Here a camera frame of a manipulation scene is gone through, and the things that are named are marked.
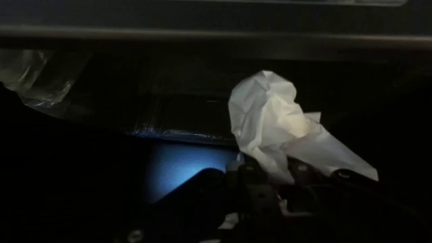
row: plastic bag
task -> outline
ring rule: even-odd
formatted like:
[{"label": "plastic bag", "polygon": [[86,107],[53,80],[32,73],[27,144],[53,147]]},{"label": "plastic bag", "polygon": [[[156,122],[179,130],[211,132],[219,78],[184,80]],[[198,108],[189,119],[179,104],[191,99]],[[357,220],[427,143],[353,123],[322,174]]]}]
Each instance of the plastic bag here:
[{"label": "plastic bag", "polygon": [[63,101],[91,57],[80,51],[0,49],[0,82],[27,107],[63,117]]}]

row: blue light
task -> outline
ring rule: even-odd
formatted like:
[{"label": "blue light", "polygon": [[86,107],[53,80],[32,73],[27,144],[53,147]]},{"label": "blue light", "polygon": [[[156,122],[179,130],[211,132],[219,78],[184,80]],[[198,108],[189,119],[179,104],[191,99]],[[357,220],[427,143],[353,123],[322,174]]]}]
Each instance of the blue light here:
[{"label": "blue light", "polygon": [[156,149],[153,166],[149,170],[148,198],[154,203],[204,169],[226,170],[235,161],[237,153],[223,149],[192,144],[161,144]]}]

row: white tissue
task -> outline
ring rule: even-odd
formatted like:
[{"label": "white tissue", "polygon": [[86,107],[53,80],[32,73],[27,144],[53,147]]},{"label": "white tissue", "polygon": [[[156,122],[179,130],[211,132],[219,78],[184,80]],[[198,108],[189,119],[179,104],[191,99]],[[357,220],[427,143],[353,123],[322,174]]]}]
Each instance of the white tissue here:
[{"label": "white tissue", "polygon": [[378,181],[377,170],[311,120],[295,103],[295,85],[273,72],[261,72],[234,88],[231,130],[241,151],[254,157],[270,177],[293,184],[287,157],[297,158],[331,176],[349,169]]}]

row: crumpled paper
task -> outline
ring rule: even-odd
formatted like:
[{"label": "crumpled paper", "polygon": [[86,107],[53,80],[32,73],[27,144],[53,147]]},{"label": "crumpled paper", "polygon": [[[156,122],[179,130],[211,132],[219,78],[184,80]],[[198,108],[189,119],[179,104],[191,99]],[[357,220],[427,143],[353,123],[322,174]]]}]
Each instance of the crumpled paper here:
[{"label": "crumpled paper", "polygon": [[234,88],[229,108],[241,151],[256,158],[281,184],[295,184],[288,157],[324,176],[349,169],[378,181],[378,171],[333,136],[295,103],[295,85],[273,72],[260,72]]}]

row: tissue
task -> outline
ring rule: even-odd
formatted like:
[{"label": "tissue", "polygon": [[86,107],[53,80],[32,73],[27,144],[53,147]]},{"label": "tissue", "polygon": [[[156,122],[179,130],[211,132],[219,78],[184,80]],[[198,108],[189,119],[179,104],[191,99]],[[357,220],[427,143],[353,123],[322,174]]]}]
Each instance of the tissue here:
[{"label": "tissue", "polygon": [[256,158],[281,184],[295,184],[288,157],[324,176],[349,169],[378,181],[377,170],[333,136],[295,103],[296,86],[273,72],[260,72],[234,88],[229,108],[241,151]]}]

